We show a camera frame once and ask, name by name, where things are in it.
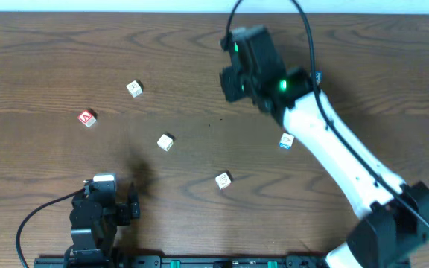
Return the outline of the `blue number 2 block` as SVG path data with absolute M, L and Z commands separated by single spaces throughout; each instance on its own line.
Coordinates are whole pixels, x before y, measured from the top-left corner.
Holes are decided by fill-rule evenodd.
M 319 85 L 322 81 L 322 72 L 321 71 L 316 71 L 315 72 L 315 80 L 317 85 Z

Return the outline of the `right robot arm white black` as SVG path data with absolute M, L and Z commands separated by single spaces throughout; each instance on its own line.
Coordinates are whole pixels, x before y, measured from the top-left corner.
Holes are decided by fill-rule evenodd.
M 263 25 L 239 28 L 220 41 L 231 65 L 220 73 L 228 102 L 252 99 L 319 161 L 360 222 L 325 257 L 327 267 L 408 267 L 427 243 L 429 188 L 408 185 L 375 158 L 342 122 L 303 68 L 287 70 Z

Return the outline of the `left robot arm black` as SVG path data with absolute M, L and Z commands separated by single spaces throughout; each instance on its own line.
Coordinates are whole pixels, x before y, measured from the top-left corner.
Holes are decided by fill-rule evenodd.
M 131 260 L 114 247 L 119 226 L 140 218 L 138 193 L 133 184 L 126 202 L 117 202 L 116 183 L 86 180 L 72 200 L 73 245 L 63 257 L 64 267 L 130 267 Z

